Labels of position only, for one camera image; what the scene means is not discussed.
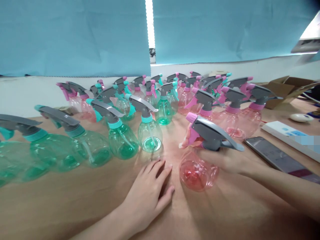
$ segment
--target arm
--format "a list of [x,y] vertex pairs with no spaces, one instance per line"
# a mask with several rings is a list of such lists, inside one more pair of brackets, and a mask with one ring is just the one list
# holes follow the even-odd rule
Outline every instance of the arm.
[[127,240],[146,229],[172,200],[173,186],[159,198],[164,181],[172,170],[169,165],[156,178],[164,164],[165,161],[157,160],[144,166],[124,202],[71,240]]
[[320,223],[320,185],[270,168],[229,150],[212,152],[194,148],[200,158],[229,173],[253,179],[291,206]]

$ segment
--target smartphone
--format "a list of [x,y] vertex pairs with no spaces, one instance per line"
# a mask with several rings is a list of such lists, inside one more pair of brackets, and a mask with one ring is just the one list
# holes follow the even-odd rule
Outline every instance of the smartphone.
[[301,163],[288,156],[263,137],[248,138],[244,141],[273,168],[290,175],[320,184],[320,177],[306,169]]

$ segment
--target wooden table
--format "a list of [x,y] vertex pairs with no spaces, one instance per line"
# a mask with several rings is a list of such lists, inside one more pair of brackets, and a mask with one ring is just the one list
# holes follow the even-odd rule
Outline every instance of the wooden table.
[[[315,110],[311,103],[294,100],[276,110],[263,110],[263,121],[279,120],[309,135],[320,135],[320,123],[296,123],[292,113]],[[51,133],[64,134],[44,118],[41,125]],[[140,117],[130,123],[137,132]],[[88,130],[106,134],[100,123],[82,124]],[[173,164],[169,181],[176,191],[172,204],[133,239],[319,239],[319,226],[255,181],[240,175],[220,172],[216,184],[207,192],[197,193],[181,185],[179,164],[185,150],[178,148],[188,122],[177,114],[168,126],[161,126],[164,149],[154,156],[140,151],[130,160],[114,158],[105,166],[90,169],[80,166],[67,173],[48,173],[33,182],[8,184],[0,188],[0,239],[68,239],[92,225],[114,208],[128,193],[141,166],[161,155]],[[288,155],[320,175],[320,164],[270,134],[263,136]],[[22,140],[16,133],[14,140]],[[262,160],[248,147],[234,156],[251,161]]]

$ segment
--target white computer mouse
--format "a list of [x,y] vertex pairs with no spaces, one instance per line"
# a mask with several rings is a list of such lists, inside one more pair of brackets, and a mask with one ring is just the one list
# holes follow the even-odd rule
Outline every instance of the white computer mouse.
[[313,117],[309,116],[309,115],[306,115],[306,114],[291,114],[290,115],[290,118],[293,120],[293,121],[296,121],[296,122],[311,122],[313,120]]

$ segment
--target white wall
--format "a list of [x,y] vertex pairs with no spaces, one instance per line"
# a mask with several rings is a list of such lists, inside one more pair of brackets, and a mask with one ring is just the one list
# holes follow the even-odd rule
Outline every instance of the white wall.
[[[184,65],[151,65],[151,75],[163,74],[163,79],[175,72],[195,71],[203,75],[215,70],[232,72],[230,79],[254,76],[252,82],[268,82],[286,75],[320,79],[320,61],[308,63],[313,55],[294,55],[288,57],[269,58],[259,61],[236,63],[197,63]],[[100,78],[63,78],[63,77],[9,77],[0,78],[1,114],[21,117],[35,117],[40,114],[34,110],[37,104],[50,107],[67,106],[64,95],[56,82],[73,81],[89,88]],[[111,84],[117,77],[103,78],[105,85]]]

